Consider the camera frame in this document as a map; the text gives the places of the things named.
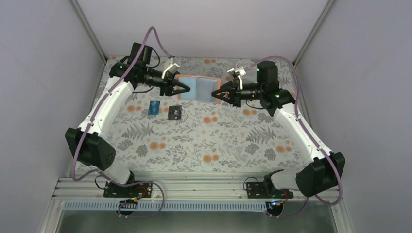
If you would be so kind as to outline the black VIP card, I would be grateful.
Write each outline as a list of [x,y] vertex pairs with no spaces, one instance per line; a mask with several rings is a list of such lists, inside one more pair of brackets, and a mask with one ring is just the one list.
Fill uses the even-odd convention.
[[169,108],[168,120],[181,120],[182,118],[182,106],[174,105]]
[[178,120],[178,106],[171,106],[168,110],[168,120]]

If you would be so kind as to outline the blue credit card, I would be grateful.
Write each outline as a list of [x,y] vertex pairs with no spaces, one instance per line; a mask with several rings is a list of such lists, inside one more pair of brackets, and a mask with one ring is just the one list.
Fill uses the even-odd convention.
[[149,115],[158,115],[159,111],[160,111],[160,101],[151,100],[150,103],[149,103],[148,114]]

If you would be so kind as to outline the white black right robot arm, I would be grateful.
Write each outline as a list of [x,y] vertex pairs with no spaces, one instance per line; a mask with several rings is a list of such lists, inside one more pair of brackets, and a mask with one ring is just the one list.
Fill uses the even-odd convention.
[[297,99],[280,87],[275,62],[265,60],[254,67],[257,74],[255,83],[244,83],[242,77],[246,70],[233,68],[228,71],[233,80],[211,95],[235,107],[240,107],[243,100],[259,100],[261,107],[280,123],[298,147],[305,167],[296,174],[275,171],[265,175],[262,182],[264,194],[274,198],[282,190],[292,189],[305,197],[312,197],[337,187],[341,198],[345,157],[340,152],[334,153],[321,141],[300,113]]

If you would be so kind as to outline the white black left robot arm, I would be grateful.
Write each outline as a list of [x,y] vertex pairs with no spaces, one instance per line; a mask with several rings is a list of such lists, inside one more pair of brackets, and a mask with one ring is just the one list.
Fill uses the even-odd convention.
[[132,172],[116,160],[116,150],[107,142],[121,106],[139,84],[158,87],[162,96],[190,90],[175,78],[180,66],[173,56],[168,56],[162,71],[148,65],[153,50],[150,46],[134,43],[130,55],[111,67],[106,86],[87,117],[77,128],[67,129],[65,139],[73,156],[71,177],[74,181],[83,179],[83,176],[75,176],[76,164],[80,162],[115,184],[122,196],[134,193]]

